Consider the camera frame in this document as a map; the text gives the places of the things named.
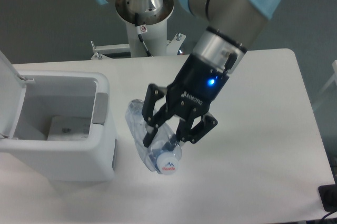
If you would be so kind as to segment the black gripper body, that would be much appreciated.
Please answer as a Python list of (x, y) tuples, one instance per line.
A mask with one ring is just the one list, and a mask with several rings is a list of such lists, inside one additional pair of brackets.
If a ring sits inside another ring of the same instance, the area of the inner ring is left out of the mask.
[(226, 73), (191, 54), (167, 86), (166, 111), (187, 121), (208, 113), (211, 102), (229, 79)]

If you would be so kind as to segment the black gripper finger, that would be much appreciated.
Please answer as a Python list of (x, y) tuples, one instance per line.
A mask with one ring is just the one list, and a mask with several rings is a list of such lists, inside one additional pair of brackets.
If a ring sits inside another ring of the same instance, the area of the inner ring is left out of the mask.
[(217, 119), (211, 113), (200, 116), (199, 123), (192, 127), (194, 120), (194, 118), (190, 118), (189, 121), (180, 119), (176, 130), (178, 141), (196, 144), (218, 124)]
[(167, 92), (168, 86), (157, 86), (156, 84), (151, 83), (147, 87), (142, 108), (142, 116), (146, 122), (146, 135), (143, 139), (143, 144), (145, 147), (149, 147), (151, 145), (160, 126), (173, 116), (173, 113), (168, 111), (166, 103), (157, 112), (154, 112), (155, 103), (159, 99), (165, 97)]

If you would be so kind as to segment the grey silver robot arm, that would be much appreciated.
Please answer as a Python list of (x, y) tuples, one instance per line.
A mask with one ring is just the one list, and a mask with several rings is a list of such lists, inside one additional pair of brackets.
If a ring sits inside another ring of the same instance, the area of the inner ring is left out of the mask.
[[(114, 2), (116, 10), (131, 25), (130, 51), (136, 57), (154, 57), (166, 51), (166, 33), (154, 34), (151, 26), (172, 14), (173, 0), (96, 0)], [(171, 117), (180, 122), (177, 139), (197, 143), (217, 125), (209, 112), (240, 60), (281, 0), (179, 0), (191, 15), (204, 18), (208, 26), (174, 81), (159, 87), (150, 84), (143, 105), (146, 123), (144, 146), (153, 142), (158, 129)]]

